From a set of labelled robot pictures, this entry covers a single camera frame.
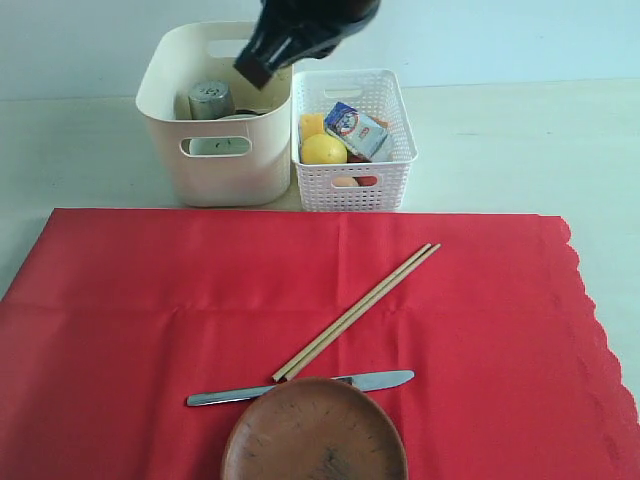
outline knife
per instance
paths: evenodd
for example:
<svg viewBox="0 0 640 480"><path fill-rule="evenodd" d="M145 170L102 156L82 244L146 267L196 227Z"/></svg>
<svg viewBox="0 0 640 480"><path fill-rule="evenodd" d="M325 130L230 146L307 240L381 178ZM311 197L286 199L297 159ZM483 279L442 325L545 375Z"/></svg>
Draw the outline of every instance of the knife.
<svg viewBox="0 0 640 480"><path fill-rule="evenodd" d="M363 392L369 392L371 390L397 387L411 380L414 375L411 370L393 370L390 372L362 373L359 375L333 377L333 380L345 382ZM189 407L201 407L203 405L249 400L267 393L276 386L277 385L269 385L266 387L240 388L238 390L227 390L216 393L198 393L187 397L187 405Z"/></svg>

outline chopstick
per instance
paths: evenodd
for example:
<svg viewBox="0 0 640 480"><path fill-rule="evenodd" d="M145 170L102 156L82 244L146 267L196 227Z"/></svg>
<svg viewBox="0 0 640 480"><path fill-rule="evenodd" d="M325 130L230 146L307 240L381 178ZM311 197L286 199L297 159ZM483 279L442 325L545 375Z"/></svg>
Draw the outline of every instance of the chopstick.
<svg viewBox="0 0 640 480"><path fill-rule="evenodd" d="M376 285L369 293L362 297L353 307L347 310L340 318L327 327L300 353L287 362L274 375L276 382L286 378L291 380L316 358L331 342L338 338L347 328L353 325L364 315L378 300L389 293L396 285L404 280L411 272L418 268L422 262L433 255L442 245L427 243L420 250L409 257L402 265L395 269L389 276Z"/></svg>

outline table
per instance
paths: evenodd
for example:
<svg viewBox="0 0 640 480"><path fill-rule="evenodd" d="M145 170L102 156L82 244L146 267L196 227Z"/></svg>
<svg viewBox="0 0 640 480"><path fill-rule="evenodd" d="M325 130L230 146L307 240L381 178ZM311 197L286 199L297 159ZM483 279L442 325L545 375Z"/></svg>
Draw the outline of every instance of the table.
<svg viewBox="0 0 640 480"><path fill-rule="evenodd" d="M405 89L402 211L562 215L640 397L640 80ZM0 294L54 207L178 207L132 98L0 103ZM260 208L300 210L294 184Z"/></svg>

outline brown plate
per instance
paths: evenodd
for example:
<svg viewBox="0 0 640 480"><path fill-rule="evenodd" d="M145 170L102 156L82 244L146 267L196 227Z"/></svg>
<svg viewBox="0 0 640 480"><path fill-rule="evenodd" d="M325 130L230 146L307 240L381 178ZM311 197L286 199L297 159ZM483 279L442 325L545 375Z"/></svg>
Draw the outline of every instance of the brown plate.
<svg viewBox="0 0 640 480"><path fill-rule="evenodd" d="M343 382L278 385L242 415L222 462L223 480L405 480L402 441L384 411Z"/></svg>

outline white storage bin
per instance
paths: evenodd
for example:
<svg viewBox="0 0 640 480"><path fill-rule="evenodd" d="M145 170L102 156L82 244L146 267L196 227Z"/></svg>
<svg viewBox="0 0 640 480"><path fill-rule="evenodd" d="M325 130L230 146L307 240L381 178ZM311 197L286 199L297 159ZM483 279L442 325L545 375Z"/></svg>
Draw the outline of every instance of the white storage bin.
<svg viewBox="0 0 640 480"><path fill-rule="evenodd" d="M389 122L391 162L305 165L300 162L300 115L331 111L344 102ZM292 161L307 211L393 211L402 204L407 178L418 152L395 74L389 70L309 71L293 78ZM337 177L376 177L366 187L336 187Z"/></svg>
<svg viewBox="0 0 640 480"><path fill-rule="evenodd" d="M170 31L138 90L136 106L147 119L176 196L187 205L259 205L289 187L292 68L283 69L259 91L233 68L234 57L215 55L216 41L246 40L253 29L252 22L208 22ZM230 85L237 109L269 113L248 119L192 120L189 90L214 79ZM207 138L211 144L211 137L239 150L226 149L221 155L189 152L190 139Z"/></svg>

